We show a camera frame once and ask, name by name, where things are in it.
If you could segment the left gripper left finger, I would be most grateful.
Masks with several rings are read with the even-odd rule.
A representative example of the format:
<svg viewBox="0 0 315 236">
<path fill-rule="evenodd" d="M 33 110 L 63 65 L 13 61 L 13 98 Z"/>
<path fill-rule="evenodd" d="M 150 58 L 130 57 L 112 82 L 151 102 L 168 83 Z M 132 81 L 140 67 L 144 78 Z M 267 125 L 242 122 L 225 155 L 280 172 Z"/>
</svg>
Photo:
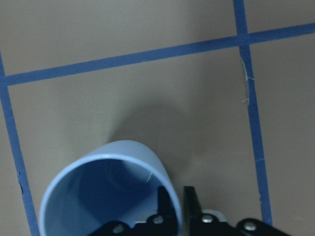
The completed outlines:
<svg viewBox="0 0 315 236">
<path fill-rule="evenodd" d="M 90 235 L 92 236 L 176 236 L 178 220 L 170 196 L 165 187 L 157 188 L 157 213 L 133 227 L 122 221 L 110 221 Z"/>
</svg>

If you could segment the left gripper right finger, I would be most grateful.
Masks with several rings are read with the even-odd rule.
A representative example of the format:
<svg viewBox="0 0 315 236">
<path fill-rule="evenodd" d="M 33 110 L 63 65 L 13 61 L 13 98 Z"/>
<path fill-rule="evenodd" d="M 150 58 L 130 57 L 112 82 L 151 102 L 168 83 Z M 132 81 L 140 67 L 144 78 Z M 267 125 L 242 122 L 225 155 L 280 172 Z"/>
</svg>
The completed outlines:
<svg viewBox="0 0 315 236">
<path fill-rule="evenodd" d="M 203 210 L 193 186 L 185 186 L 184 209 L 189 236 L 286 236 L 287 233 L 255 218 L 231 226 L 221 212 Z"/>
</svg>

